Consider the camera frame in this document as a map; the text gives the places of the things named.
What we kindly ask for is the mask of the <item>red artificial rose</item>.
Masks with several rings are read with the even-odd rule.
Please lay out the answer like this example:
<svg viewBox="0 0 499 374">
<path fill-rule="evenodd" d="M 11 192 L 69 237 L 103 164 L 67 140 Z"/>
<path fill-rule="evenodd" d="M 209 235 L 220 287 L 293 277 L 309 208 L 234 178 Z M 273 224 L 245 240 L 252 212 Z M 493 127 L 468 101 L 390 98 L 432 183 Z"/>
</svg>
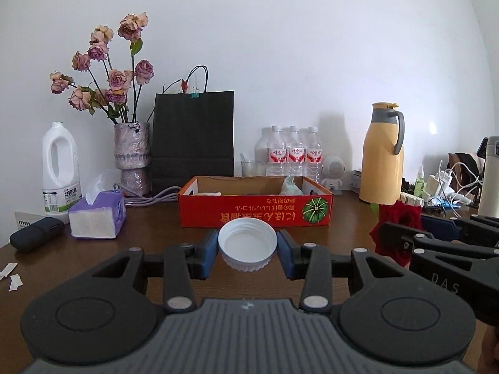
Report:
<svg viewBox="0 0 499 374">
<path fill-rule="evenodd" d="M 410 250 L 401 239 L 406 230 L 423 231 L 421 224 L 422 207 L 396 201 L 392 205 L 381 204 L 378 209 L 378 223 L 370 235 L 375 243 L 375 252 L 390 257 L 405 268 L 410 260 Z"/>
</svg>

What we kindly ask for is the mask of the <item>white plastic bottle cap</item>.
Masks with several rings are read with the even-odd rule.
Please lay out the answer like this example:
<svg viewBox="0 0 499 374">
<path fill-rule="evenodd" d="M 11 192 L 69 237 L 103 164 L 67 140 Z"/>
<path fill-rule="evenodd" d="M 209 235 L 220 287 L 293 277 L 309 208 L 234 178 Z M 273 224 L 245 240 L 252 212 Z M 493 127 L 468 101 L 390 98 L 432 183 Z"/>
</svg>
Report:
<svg viewBox="0 0 499 374">
<path fill-rule="evenodd" d="M 218 247 L 229 267 L 254 272 L 271 261 L 278 247 L 277 232 L 260 219 L 234 219 L 218 232 Z"/>
</svg>

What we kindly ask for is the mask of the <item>green spray bottle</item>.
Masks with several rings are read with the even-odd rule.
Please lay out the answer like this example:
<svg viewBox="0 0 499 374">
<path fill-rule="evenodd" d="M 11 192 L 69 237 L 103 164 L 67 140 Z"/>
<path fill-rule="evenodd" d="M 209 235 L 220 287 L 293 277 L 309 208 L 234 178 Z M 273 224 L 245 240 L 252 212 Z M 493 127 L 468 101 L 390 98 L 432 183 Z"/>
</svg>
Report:
<svg viewBox="0 0 499 374">
<path fill-rule="evenodd" d="M 414 182 L 414 196 L 416 196 L 418 198 L 421 198 L 421 199 L 423 198 L 424 185 L 425 185 L 425 181 L 424 181 L 424 165 L 421 164 L 419 166 L 417 178 L 416 178 L 416 180 Z"/>
</svg>

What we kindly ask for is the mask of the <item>white tumbler bottle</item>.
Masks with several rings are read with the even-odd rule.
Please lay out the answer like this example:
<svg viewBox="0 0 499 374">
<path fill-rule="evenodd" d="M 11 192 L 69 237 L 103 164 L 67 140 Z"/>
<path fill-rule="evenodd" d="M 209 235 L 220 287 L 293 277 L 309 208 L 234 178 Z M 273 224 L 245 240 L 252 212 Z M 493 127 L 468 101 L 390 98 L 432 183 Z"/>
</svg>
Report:
<svg viewBox="0 0 499 374">
<path fill-rule="evenodd" d="M 499 217 L 499 137 L 484 138 L 477 150 L 484 160 L 479 215 Z"/>
</svg>

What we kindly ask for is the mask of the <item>red cardboard box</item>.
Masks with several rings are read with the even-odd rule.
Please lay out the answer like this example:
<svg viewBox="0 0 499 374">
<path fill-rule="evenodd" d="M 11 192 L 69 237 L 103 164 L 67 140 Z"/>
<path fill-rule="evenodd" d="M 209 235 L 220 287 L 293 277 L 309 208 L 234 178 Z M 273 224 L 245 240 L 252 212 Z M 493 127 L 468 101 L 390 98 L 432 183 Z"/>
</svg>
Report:
<svg viewBox="0 0 499 374">
<path fill-rule="evenodd" d="M 240 218 L 274 228 L 328 226 L 333 194 L 307 177 L 294 180 L 297 195 L 282 195 L 282 176 L 196 176 L 178 193 L 180 224 L 219 228 Z"/>
</svg>

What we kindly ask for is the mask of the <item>crumpled greenish plastic bag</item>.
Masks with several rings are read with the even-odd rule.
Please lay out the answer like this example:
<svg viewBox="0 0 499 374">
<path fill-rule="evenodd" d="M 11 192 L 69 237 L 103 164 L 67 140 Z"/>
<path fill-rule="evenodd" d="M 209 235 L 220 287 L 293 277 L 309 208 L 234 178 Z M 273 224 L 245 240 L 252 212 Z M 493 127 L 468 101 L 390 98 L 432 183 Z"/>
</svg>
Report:
<svg viewBox="0 0 499 374">
<path fill-rule="evenodd" d="M 293 176 L 286 176 L 283 180 L 280 196 L 303 196 L 303 191 L 294 182 Z"/>
</svg>

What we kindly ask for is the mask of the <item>yellow thermos jug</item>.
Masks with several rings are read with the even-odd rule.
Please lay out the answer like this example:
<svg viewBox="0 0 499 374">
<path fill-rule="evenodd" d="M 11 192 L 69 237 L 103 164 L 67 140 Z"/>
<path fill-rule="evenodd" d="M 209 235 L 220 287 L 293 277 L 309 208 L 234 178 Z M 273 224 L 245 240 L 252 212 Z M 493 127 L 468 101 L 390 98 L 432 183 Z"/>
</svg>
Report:
<svg viewBox="0 0 499 374">
<path fill-rule="evenodd" d="M 360 199 L 392 205 L 401 193 L 404 170 L 404 114 L 396 103 L 372 105 L 371 124 L 363 146 Z"/>
</svg>

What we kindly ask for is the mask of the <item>purple tissue pack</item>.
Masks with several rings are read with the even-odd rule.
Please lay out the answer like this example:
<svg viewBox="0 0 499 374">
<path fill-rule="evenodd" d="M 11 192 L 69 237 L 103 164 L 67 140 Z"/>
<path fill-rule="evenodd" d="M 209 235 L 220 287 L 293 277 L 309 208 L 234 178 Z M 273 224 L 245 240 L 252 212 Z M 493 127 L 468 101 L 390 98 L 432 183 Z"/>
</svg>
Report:
<svg viewBox="0 0 499 374">
<path fill-rule="evenodd" d="M 124 224 L 123 193 L 114 187 L 116 170 L 104 170 L 85 190 L 83 198 L 69 210 L 71 235 L 77 239 L 115 239 Z"/>
</svg>

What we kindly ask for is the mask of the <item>white astronaut figurine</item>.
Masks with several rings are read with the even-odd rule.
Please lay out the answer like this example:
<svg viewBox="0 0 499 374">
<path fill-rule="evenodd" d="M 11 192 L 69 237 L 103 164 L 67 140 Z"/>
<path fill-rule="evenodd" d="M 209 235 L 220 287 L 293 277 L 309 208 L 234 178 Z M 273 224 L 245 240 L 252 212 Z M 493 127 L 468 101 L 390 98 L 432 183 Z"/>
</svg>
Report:
<svg viewBox="0 0 499 374">
<path fill-rule="evenodd" d="M 342 194 L 342 176 L 346 167 L 339 156 L 327 156 L 322 163 L 321 184 L 334 195 Z"/>
</svg>

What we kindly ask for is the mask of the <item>left water bottle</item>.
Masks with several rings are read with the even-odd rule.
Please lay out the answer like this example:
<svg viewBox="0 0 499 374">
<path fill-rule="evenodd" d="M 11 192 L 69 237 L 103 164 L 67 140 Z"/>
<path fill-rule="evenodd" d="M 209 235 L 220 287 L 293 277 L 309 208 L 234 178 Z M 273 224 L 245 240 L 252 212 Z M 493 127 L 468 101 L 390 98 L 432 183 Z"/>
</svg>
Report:
<svg viewBox="0 0 499 374">
<path fill-rule="evenodd" d="M 283 176 L 287 164 L 287 148 L 283 138 L 283 129 L 279 125 L 272 126 L 267 142 L 267 176 Z"/>
</svg>

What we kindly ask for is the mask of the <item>water bottle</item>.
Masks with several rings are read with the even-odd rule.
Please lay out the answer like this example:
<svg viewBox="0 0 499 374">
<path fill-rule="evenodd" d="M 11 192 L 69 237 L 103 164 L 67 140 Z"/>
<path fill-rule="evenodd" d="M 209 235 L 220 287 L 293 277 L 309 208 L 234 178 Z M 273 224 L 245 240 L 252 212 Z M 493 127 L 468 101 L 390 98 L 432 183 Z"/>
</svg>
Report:
<svg viewBox="0 0 499 374">
<path fill-rule="evenodd" d="M 279 125 L 272 126 L 267 142 L 267 176 L 283 176 L 287 164 L 287 148 L 283 138 L 283 129 Z"/>
<path fill-rule="evenodd" d="M 304 175 L 305 146 L 299 135 L 299 127 L 292 125 L 286 139 L 289 176 Z"/>
<path fill-rule="evenodd" d="M 306 176 L 315 182 L 320 181 L 322 171 L 322 141 L 317 127 L 309 127 L 306 138 L 305 169 Z"/>
</svg>

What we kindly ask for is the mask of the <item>middle water bottle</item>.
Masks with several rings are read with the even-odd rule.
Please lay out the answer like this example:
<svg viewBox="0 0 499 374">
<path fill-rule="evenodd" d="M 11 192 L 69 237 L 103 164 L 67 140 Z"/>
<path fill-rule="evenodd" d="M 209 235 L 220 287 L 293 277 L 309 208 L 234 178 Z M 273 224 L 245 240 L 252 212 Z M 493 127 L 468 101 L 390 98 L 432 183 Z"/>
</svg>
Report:
<svg viewBox="0 0 499 374">
<path fill-rule="evenodd" d="M 304 175 L 305 146 L 299 135 L 299 127 L 292 125 L 286 139 L 289 176 Z"/>
</svg>

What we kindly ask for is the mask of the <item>clear glass cup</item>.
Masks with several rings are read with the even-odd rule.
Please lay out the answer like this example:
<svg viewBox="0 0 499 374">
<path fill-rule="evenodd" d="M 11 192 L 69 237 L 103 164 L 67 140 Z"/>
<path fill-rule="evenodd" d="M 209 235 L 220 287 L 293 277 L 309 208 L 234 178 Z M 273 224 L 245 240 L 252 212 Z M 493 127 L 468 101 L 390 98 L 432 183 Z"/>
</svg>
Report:
<svg viewBox="0 0 499 374">
<path fill-rule="evenodd" d="M 243 153 L 240 154 L 240 159 L 242 177 L 266 176 L 267 163 L 265 161 L 251 161 Z"/>
</svg>

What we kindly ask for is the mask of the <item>right water bottle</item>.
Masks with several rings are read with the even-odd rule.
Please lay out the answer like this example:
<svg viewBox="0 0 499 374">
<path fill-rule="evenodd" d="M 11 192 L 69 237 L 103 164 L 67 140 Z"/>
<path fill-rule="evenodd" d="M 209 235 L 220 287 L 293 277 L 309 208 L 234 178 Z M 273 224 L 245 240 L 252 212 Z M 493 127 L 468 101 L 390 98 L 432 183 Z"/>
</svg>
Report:
<svg viewBox="0 0 499 374">
<path fill-rule="evenodd" d="M 306 138 L 305 169 L 306 176 L 315 182 L 320 181 L 322 171 L 322 141 L 317 127 L 309 127 Z"/>
</svg>

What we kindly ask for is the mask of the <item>large frosted plastic bottle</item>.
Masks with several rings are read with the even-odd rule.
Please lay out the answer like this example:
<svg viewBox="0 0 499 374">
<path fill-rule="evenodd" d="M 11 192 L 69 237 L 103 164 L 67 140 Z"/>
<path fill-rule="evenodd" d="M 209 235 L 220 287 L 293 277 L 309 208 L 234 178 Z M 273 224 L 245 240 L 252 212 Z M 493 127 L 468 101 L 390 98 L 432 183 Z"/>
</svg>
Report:
<svg viewBox="0 0 499 374">
<path fill-rule="evenodd" d="M 264 127 L 261 136 L 254 146 L 254 160 L 260 163 L 268 161 L 268 141 L 272 134 L 271 127 Z"/>
</svg>

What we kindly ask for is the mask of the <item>black paper bag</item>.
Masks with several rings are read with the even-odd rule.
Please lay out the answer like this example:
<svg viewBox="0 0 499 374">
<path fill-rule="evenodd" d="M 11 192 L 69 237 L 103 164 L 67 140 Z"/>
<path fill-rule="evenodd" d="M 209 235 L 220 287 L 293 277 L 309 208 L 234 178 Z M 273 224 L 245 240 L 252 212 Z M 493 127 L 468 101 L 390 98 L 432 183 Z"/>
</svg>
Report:
<svg viewBox="0 0 499 374">
<path fill-rule="evenodd" d="M 233 176 L 234 92 L 207 90 L 206 65 L 179 79 L 180 92 L 156 95 L 151 138 L 153 193 L 195 176 Z"/>
</svg>

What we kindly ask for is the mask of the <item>white plastic jug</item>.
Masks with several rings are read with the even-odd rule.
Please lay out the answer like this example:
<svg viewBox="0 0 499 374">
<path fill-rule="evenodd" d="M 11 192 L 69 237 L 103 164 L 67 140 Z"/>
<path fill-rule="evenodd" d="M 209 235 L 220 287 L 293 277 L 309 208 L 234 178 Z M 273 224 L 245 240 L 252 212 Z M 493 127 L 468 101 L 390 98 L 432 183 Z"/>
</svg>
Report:
<svg viewBox="0 0 499 374">
<path fill-rule="evenodd" d="M 78 148 L 62 122 L 53 122 L 42 139 L 42 185 L 46 215 L 69 223 L 69 210 L 82 198 Z"/>
</svg>

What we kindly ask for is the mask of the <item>black glasses case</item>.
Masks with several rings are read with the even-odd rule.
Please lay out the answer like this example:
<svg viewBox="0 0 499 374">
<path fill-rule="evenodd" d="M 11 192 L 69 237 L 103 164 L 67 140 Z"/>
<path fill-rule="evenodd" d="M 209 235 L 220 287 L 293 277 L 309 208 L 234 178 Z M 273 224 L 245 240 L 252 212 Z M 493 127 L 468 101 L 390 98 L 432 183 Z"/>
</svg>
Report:
<svg viewBox="0 0 499 374">
<path fill-rule="evenodd" d="M 60 219 L 45 217 L 13 233 L 9 242 L 18 252 L 33 252 L 61 236 L 64 227 Z"/>
</svg>

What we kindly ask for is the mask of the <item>white card on table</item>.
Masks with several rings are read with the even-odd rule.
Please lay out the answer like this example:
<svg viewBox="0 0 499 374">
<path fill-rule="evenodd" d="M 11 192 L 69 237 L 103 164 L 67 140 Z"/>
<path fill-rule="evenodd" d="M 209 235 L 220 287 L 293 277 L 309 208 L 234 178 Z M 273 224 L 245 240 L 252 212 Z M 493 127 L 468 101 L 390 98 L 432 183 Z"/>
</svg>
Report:
<svg viewBox="0 0 499 374">
<path fill-rule="evenodd" d="M 45 218 L 44 215 L 26 213 L 23 211 L 15 211 L 14 217 L 19 230 L 24 229 L 25 227 Z"/>
</svg>

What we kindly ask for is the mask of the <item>torn white paper strip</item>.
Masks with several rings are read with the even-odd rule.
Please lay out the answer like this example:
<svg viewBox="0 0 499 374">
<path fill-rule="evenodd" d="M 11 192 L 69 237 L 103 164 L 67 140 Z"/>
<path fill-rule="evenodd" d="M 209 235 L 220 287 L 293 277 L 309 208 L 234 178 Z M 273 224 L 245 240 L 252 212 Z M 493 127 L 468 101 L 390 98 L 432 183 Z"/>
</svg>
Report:
<svg viewBox="0 0 499 374">
<path fill-rule="evenodd" d="M 17 268 L 18 264 L 16 262 L 9 262 L 1 271 L 0 271 L 0 280 L 9 279 L 10 284 L 8 291 L 16 291 L 19 287 L 23 286 L 24 283 L 19 274 L 15 273 L 14 270 Z"/>
</svg>

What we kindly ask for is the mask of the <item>dried rose bouquet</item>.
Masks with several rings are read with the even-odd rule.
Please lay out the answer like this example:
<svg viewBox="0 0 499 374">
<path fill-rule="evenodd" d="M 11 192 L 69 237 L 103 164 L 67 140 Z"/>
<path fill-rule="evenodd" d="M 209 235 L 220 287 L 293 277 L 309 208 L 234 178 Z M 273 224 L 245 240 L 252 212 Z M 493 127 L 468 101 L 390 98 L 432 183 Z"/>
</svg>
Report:
<svg viewBox="0 0 499 374">
<path fill-rule="evenodd" d="M 69 92 L 69 106 L 79 112 L 103 112 L 113 124 L 138 121 L 138 106 L 142 89 L 155 76 L 152 63 L 137 56 L 142 51 L 143 31 L 149 25 L 145 12 L 127 14 L 119 21 L 116 31 L 107 25 L 98 25 L 90 34 L 87 49 L 76 51 L 71 68 L 76 73 L 87 74 L 87 84 L 61 71 L 50 73 L 50 91 L 54 95 Z M 113 66 L 111 42 L 118 36 L 128 44 L 127 69 Z"/>
</svg>

